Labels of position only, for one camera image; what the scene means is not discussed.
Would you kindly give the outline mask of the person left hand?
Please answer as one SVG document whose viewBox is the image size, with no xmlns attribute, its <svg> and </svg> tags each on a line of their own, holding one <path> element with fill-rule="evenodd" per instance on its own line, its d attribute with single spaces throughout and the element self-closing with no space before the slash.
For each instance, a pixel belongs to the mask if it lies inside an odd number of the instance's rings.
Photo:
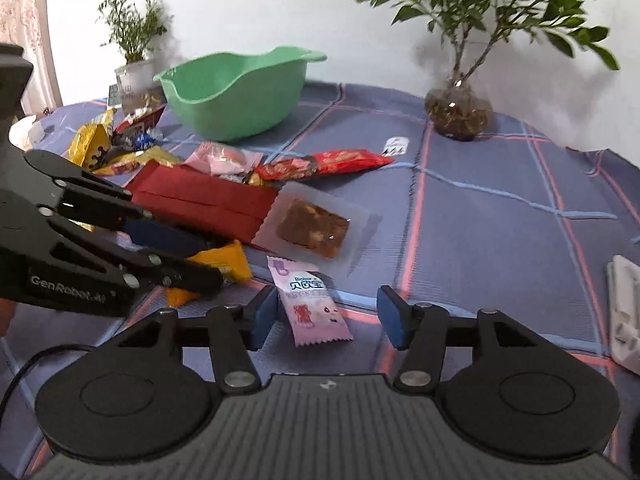
<svg viewBox="0 0 640 480">
<path fill-rule="evenodd" d="M 0 337 L 6 336 L 11 321 L 14 318 L 16 302 L 6 299 L 0 300 Z"/>
</svg>

